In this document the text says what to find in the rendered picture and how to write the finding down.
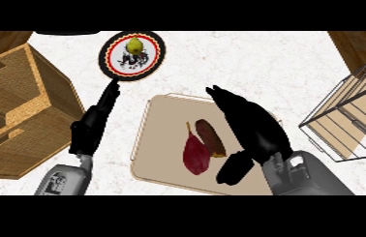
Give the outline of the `beige tray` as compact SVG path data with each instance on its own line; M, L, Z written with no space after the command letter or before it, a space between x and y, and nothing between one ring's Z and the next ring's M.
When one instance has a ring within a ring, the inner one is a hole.
M183 149L189 133L196 134L195 123L201 119L214 127L226 154L242 150L213 99L182 94L157 95L148 100L130 157L133 177L201 193L270 195L258 163L235 186L216 182L216 175L227 158L211 158L208 170L201 175L188 170Z

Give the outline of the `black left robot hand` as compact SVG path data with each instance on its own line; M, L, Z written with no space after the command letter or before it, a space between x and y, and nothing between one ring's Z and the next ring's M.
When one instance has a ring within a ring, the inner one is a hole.
M71 123L71 145L68 152L75 155L92 156L99 148L103 137L108 118L115 107L115 100L120 96L118 79L111 81L100 100L93 104L81 119Z

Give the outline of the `brown sweet potato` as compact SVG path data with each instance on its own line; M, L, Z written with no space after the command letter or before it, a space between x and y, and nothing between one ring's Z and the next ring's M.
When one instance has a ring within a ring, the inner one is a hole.
M195 126L210 155L216 158L223 158L226 156L226 149L214 127L205 119L198 120Z

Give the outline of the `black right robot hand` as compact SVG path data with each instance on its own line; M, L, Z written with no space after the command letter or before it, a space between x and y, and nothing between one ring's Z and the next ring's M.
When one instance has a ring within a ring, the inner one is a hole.
M276 155L285 161L292 153L291 142L281 124L267 110L242 96L221 89L217 85L205 89L244 148L232 154L216 175L216 182L236 185L250 173L254 164L264 163Z

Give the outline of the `round patterned plate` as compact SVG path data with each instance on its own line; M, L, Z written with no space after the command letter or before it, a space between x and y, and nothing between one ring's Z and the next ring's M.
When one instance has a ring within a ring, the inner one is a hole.
M126 50L130 39L136 37L143 43L143 52L131 55ZM109 78L136 81L148 77L161 66L165 44L152 31L123 31L105 42L99 52L99 67Z

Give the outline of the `red sweet potato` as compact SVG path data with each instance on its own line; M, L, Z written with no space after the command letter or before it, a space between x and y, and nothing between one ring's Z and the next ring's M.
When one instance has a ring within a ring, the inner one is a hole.
M210 152L198 137L193 135L192 130L188 130L188 132L189 136L183 150L183 164L195 175L201 175L208 169Z

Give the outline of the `yellow-green pear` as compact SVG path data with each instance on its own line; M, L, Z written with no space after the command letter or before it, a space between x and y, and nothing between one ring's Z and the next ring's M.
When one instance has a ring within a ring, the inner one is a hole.
M136 37L130 39L126 50L131 55L139 55L143 52L143 43Z

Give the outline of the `brown wooden block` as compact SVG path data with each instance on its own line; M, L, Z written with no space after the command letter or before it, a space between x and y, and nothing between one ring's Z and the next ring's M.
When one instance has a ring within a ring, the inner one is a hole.
M329 31L328 34L354 73L366 65L366 31Z

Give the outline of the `wooden wicker cabinet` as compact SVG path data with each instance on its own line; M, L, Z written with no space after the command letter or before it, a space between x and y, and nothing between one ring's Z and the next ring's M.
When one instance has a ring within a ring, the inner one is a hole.
M21 179L71 143L84 114L69 78L28 43L0 31L0 179Z

